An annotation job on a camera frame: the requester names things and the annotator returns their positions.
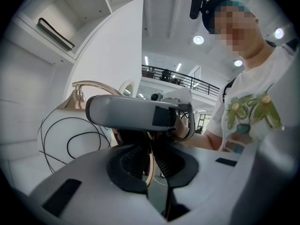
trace black railing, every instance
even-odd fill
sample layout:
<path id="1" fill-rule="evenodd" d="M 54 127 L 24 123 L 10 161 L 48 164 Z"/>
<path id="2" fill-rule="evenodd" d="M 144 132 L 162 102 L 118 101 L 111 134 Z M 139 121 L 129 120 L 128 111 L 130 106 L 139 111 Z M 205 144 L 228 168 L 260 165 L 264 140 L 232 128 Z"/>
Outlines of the black railing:
<path id="1" fill-rule="evenodd" d="M 189 87 L 190 89 L 214 97 L 218 96 L 220 90 L 220 88 L 217 88 L 216 86 L 213 86 L 197 78 L 159 67 L 142 65 L 142 76 L 161 80 L 167 83 L 173 83 L 183 87 Z"/>

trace black backpack strap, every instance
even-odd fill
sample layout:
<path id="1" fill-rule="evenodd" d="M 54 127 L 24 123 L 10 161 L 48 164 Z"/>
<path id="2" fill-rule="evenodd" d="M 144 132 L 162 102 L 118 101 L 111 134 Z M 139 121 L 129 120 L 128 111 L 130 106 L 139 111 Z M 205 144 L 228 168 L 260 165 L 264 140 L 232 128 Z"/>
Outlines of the black backpack strap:
<path id="1" fill-rule="evenodd" d="M 234 80 L 235 80 L 235 78 L 232 79 L 232 80 L 225 86 L 225 88 L 224 88 L 224 90 L 223 90 L 223 103 L 225 102 L 225 96 L 226 96 L 226 94 L 228 93 L 228 89 L 230 89 L 230 88 L 232 87 L 232 85 L 233 85 L 233 83 L 234 83 Z"/>

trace person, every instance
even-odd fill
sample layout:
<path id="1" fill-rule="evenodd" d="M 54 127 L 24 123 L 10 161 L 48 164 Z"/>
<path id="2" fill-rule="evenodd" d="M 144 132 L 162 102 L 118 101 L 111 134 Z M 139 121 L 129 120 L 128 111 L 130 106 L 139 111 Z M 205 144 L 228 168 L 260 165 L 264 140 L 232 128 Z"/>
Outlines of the person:
<path id="1" fill-rule="evenodd" d="M 205 28 L 243 60 L 245 70 L 233 81 L 223 100 L 220 89 L 215 109 L 203 135 L 194 134 L 185 145 L 242 153 L 245 146 L 261 141 L 271 130 L 282 127 L 268 89 L 281 77 L 293 56 L 282 46 L 264 40 L 259 20 L 239 1 L 214 0 Z M 175 137 L 183 138 L 188 128 L 175 122 Z"/>

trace fluorescent light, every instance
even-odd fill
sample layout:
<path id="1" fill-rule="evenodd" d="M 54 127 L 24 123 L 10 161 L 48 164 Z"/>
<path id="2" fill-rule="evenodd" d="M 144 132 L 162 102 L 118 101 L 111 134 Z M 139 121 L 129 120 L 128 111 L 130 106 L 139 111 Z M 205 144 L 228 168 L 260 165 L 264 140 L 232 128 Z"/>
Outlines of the fluorescent light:
<path id="1" fill-rule="evenodd" d="M 178 67 L 176 68 L 176 72 L 178 72 L 178 71 L 179 71 L 179 68 L 180 68 L 180 66 L 181 66 L 181 63 L 180 63 L 180 64 L 178 64 Z"/>
<path id="2" fill-rule="evenodd" d="M 234 62 L 234 65 L 237 66 L 237 67 L 242 66 L 242 64 L 243 64 L 243 62 L 241 60 L 236 60 Z"/>
<path id="3" fill-rule="evenodd" d="M 274 35 L 277 39 L 281 39 L 284 36 L 285 32 L 283 32 L 283 29 L 277 28 L 274 32 Z"/>
<path id="4" fill-rule="evenodd" d="M 197 45 L 200 45 L 200 44 L 204 43 L 204 38 L 202 36 L 200 36 L 200 35 L 197 35 L 197 36 L 194 36 L 193 41 Z"/>

